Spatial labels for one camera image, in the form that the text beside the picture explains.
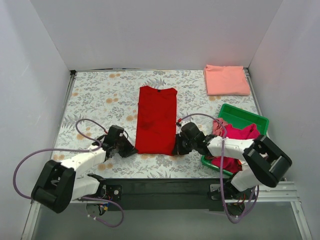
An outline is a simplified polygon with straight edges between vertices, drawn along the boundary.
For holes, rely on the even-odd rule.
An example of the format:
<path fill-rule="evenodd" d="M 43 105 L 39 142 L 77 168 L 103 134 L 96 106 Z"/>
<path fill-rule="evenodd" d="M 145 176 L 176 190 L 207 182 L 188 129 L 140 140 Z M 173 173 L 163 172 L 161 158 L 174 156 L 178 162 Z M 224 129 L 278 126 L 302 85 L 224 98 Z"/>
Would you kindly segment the red t shirt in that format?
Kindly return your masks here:
<path fill-rule="evenodd" d="M 176 141 L 177 90 L 139 89 L 135 148 L 139 154 L 172 155 Z"/>

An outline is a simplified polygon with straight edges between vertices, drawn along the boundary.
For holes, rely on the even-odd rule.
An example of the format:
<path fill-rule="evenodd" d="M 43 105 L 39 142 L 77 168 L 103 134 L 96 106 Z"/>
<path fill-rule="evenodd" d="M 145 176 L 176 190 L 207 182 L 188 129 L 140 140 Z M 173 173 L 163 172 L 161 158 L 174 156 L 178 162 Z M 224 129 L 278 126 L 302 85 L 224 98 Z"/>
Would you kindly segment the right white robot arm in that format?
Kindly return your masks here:
<path fill-rule="evenodd" d="M 192 151 L 203 156 L 220 157 L 222 161 L 232 158 L 246 163 L 246 167 L 221 183 L 220 188 L 211 194 L 214 198 L 223 193 L 227 198 L 237 199 L 258 185 L 275 188 L 293 164 L 290 157 L 266 135 L 255 139 L 205 135 L 193 122 L 189 122 L 176 135 L 171 153 L 182 156 Z"/>

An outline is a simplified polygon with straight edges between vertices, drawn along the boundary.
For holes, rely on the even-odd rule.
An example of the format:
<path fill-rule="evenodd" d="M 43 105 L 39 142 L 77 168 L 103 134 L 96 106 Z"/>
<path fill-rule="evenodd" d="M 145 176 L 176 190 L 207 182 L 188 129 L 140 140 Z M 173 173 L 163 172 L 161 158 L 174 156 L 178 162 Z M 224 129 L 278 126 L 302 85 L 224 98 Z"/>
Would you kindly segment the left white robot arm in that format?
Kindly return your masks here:
<path fill-rule="evenodd" d="M 105 179 L 86 172 L 116 154 L 122 158 L 136 154 L 137 149 L 124 134 L 122 127 L 112 125 L 84 152 L 62 162 L 46 162 L 31 192 L 32 200 L 61 213 L 71 201 L 83 197 L 107 199 L 109 187 Z"/>

